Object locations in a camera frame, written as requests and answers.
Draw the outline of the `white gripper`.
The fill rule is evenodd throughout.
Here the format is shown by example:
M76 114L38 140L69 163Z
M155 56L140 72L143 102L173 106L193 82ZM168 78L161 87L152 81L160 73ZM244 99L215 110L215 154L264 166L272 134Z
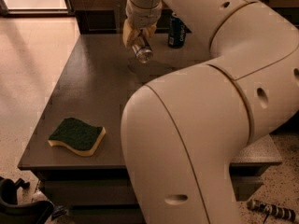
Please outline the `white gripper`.
M127 0L126 16L122 30L122 41L130 48L142 29L142 35L149 41L157 29L156 23L161 18L162 0Z

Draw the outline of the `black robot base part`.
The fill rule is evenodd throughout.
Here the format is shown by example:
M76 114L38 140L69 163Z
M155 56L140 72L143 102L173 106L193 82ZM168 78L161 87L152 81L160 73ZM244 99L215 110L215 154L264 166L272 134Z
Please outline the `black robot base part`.
M29 189L30 183L0 177L0 224L73 224L65 207L45 198L19 203L19 188Z

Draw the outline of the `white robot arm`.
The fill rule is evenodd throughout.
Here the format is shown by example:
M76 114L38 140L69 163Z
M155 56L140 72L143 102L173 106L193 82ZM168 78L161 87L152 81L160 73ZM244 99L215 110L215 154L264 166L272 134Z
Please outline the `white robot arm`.
M132 28L170 7L210 59L153 79L121 145L146 224L241 224L229 165L298 110L297 29L259 0L128 0Z

